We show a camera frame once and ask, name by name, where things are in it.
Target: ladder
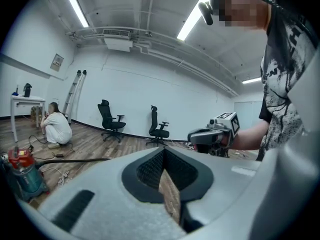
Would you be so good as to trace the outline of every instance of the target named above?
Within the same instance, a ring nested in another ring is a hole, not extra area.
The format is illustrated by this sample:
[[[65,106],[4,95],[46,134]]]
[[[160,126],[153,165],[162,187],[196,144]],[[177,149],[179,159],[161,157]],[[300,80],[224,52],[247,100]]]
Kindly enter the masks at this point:
[[[64,114],[64,116],[68,117],[69,124],[71,123],[72,108],[74,106],[75,97],[77,95],[78,90],[81,90],[81,86],[85,80],[86,75],[86,70],[84,70],[82,73],[80,70],[77,71],[76,76],[70,87],[69,93],[66,97],[62,113]]]

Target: ceiling light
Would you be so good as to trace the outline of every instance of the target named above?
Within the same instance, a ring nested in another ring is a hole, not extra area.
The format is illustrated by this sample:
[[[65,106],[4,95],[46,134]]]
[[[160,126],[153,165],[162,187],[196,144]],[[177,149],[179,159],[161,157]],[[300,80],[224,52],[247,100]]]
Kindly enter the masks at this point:
[[[73,7],[73,9],[74,9],[74,11],[75,11],[75,13],[76,13],[76,15],[78,16],[80,22],[82,23],[82,26],[83,26],[84,28],[89,27],[89,24],[88,24],[88,22],[87,22],[87,20],[86,20],[86,18],[85,18],[85,16],[84,16],[81,8],[80,8],[80,5],[79,5],[79,3],[78,3],[78,0],[69,0],[69,1],[70,1],[71,5],[72,5],[72,7]]]
[[[246,80],[246,81],[242,81],[242,83],[243,84],[249,84],[249,83],[258,82],[258,81],[261,81],[261,77],[253,78],[253,79]]]
[[[208,2],[209,0],[199,0],[195,7],[193,8],[192,12],[190,13],[188,19],[186,20],[186,22],[184,23],[180,33],[178,34],[177,38],[184,41],[187,36],[189,35],[190,31],[193,29],[193,27],[196,25],[197,21],[200,19],[201,17],[201,11],[198,7],[198,4],[203,2]]]

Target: wooden floor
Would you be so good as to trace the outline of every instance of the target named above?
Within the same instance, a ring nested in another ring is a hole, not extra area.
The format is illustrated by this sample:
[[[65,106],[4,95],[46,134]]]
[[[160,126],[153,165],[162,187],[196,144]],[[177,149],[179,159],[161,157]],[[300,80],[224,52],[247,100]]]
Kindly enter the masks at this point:
[[[16,133],[18,138],[18,143],[14,142],[13,133],[11,132],[10,120],[0,120],[0,151],[7,152],[9,149],[13,149],[16,145],[20,149],[28,148],[30,135],[35,135],[38,138],[42,138],[42,131],[40,128],[36,128],[36,123],[28,118],[20,118],[15,120]],[[147,139],[134,138],[124,136],[120,143],[111,137],[106,142],[103,142],[101,136],[102,131],[93,129],[81,124],[72,123],[72,147],[74,152],[71,150],[71,145],[67,144],[57,149],[48,149],[48,144],[41,144],[35,141],[34,137],[31,137],[30,141],[33,142],[34,147],[33,157],[37,161],[43,161],[41,159],[48,159],[52,157],[52,152],[55,154],[63,154],[64,159],[92,159],[92,158],[117,158],[131,154],[133,152],[146,150],[156,147],[156,144],[148,144]],[[169,146],[185,147],[183,143],[172,141],[167,141]],[[256,156],[245,151],[230,150],[229,156],[231,159],[250,159],[255,160]],[[60,172],[64,170],[69,170],[68,177],[66,178],[65,184],[72,180],[72,178],[81,174],[83,171],[93,166],[95,163],[99,162],[88,162],[88,163],[54,163],[47,164],[41,167],[41,171],[48,168],[56,168]],[[61,174],[55,170],[50,169],[45,171],[44,180],[52,193],[58,187],[58,180]],[[172,217],[179,221],[179,211],[180,211],[180,198],[179,191],[176,189],[175,185],[172,183],[169,175],[165,171],[161,177],[159,192],[161,192],[165,197],[165,206],[167,211],[172,215]],[[34,198],[30,203],[32,206],[37,208],[47,197],[47,194],[42,194],[39,197]]]

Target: shoe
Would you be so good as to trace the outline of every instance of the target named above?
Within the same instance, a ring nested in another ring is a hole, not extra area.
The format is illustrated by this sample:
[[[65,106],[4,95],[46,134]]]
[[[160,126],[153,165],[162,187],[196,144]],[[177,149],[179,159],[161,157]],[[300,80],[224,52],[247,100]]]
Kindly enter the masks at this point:
[[[49,148],[50,150],[57,149],[57,148],[60,148],[60,144],[59,144],[59,143],[50,143],[50,144],[48,145],[48,148]]]

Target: black graphic t-shirt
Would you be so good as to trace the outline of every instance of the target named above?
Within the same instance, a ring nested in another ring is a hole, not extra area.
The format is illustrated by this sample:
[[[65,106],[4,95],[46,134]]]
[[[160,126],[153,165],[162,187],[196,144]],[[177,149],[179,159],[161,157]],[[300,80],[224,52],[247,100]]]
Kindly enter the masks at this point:
[[[262,139],[258,161],[269,149],[279,147],[302,132],[302,121],[288,92],[315,53],[308,36],[273,8],[266,34],[267,44],[261,62],[264,98],[259,118],[269,122],[269,129]]]

